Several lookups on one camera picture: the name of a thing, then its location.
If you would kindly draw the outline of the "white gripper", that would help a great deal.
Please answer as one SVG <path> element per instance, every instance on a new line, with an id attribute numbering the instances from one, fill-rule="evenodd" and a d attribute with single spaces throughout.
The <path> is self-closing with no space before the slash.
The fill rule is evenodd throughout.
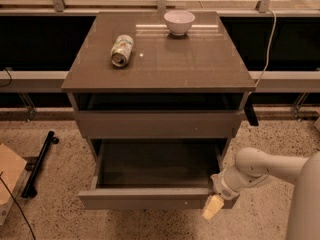
<path id="1" fill-rule="evenodd" d="M 246 175 L 240 172 L 235 165 L 225 168 L 218 174 L 211 176 L 213 191 L 217 195 L 207 198 L 202 210 L 202 217 L 211 220 L 224 206 L 224 200 L 236 198 L 247 185 Z"/>

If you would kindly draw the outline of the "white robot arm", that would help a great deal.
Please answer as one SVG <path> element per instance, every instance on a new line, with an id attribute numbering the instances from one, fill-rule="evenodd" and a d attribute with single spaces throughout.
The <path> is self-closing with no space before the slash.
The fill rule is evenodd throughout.
<path id="1" fill-rule="evenodd" d="M 202 217 L 210 220 L 243 189 L 266 184 L 271 178 L 294 185 L 285 240 L 319 240 L 320 152 L 304 158 L 241 149 L 233 165 L 211 176 L 214 194 L 208 197 Z"/>

